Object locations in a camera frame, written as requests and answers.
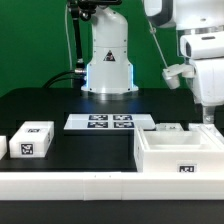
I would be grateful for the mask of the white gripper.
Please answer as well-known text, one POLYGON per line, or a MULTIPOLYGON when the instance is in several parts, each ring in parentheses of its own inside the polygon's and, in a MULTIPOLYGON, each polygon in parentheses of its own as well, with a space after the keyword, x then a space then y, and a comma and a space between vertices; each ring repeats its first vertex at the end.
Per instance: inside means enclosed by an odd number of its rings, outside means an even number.
POLYGON ((214 108, 224 104, 224 58, 193 60, 195 75, 190 85, 196 103, 202 104, 203 123, 214 123, 214 108))

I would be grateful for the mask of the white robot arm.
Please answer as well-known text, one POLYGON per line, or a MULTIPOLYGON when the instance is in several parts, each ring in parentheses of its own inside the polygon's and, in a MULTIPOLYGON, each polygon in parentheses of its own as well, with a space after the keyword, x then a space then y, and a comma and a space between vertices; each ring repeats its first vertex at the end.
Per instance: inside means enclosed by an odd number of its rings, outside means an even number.
MULTIPOLYGON (((171 89, 184 77, 194 102, 203 107, 203 121, 214 121, 224 105, 224 0, 141 0, 150 30, 174 27, 182 64, 167 65, 163 78, 171 89)), ((84 91, 124 94, 138 89, 127 57, 126 19, 98 1, 92 17, 93 57, 87 65, 84 91)))

